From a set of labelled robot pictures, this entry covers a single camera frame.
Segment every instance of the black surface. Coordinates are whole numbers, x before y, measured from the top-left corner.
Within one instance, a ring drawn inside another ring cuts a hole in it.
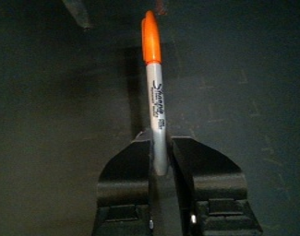
[[[172,138],[172,144],[184,235],[260,236],[239,166],[192,138]]]
[[[300,236],[300,1],[168,2],[168,129],[239,164],[266,235]],[[86,4],[89,33],[62,2],[0,1],[0,235],[90,235],[105,163],[149,124],[155,3]]]

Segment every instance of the orange marker cap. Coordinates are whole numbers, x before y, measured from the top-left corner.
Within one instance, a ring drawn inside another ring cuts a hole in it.
[[[156,23],[155,14],[152,11],[147,12],[143,20],[143,48],[144,60],[147,64],[163,62],[160,33]]]

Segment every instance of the sharpie logo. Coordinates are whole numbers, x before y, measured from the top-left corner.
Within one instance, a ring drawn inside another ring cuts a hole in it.
[[[159,117],[160,114],[165,113],[165,104],[164,104],[164,85],[156,85],[153,81],[152,87],[152,103],[153,103],[153,116]]]

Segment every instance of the dark gray background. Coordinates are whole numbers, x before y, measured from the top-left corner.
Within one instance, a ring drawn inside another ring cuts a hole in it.
[[[0,235],[89,235],[105,163],[149,126],[151,0],[0,1]],[[300,236],[300,1],[169,0],[171,134],[225,153],[266,235]]]

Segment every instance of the sharpie marker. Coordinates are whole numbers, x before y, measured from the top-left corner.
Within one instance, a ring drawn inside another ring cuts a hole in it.
[[[148,11],[143,20],[143,49],[148,74],[153,166],[157,175],[167,175],[167,111],[161,67],[163,57],[159,28],[152,11]]]

